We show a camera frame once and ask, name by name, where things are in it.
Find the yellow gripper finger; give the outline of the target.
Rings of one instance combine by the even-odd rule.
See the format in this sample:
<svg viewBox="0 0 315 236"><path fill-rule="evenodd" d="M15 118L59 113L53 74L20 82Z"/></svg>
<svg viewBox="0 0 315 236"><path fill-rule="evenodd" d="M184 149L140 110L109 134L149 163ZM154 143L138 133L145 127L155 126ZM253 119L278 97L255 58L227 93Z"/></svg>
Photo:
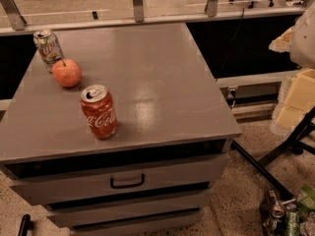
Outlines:
<svg viewBox="0 0 315 236"><path fill-rule="evenodd" d="M269 49L278 53L288 52L290 50L291 33L292 28L287 29L270 43Z"/></svg>
<svg viewBox="0 0 315 236"><path fill-rule="evenodd" d="M302 69L281 84L272 115L272 131L292 131L315 106L315 70Z"/></svg>

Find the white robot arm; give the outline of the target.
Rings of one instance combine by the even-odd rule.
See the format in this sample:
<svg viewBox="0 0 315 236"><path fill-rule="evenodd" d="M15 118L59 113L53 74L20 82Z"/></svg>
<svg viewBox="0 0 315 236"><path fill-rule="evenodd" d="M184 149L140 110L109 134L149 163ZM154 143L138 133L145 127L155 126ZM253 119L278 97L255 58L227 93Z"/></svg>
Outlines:
<svg viewBox="0 0 315 236"><path fill-rule="evenodd" d="M269 49L288 52L290 61L301 68L295 76L283 80L273 114L276 128L292 130L315 106L315 3L293 27L274 39Z"/></svg>

